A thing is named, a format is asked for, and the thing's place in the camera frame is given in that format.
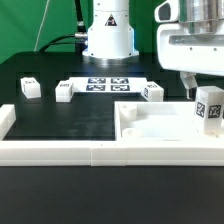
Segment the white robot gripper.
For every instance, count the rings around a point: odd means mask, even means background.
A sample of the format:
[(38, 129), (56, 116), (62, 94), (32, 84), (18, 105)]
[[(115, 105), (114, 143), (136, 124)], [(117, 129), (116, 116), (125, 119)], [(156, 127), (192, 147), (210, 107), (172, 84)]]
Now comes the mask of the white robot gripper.
[(224, 0), (165, 0), (154, 17), (159, 63), (181, 71), (186, 97), (194, 100), (195, 73), (224, 76)]

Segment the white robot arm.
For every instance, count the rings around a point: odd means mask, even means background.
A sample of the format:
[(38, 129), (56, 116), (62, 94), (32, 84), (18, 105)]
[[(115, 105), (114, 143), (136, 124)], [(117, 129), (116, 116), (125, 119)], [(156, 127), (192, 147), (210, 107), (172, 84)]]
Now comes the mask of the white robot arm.
[[(176, 70), (186, 90), (200, 74), (224, 76), (224, 0), (165, 0), (154, 11), (158, 61)], [(83, 59), (107, 65), (134, 59), (129, 0), (93, 0)]]

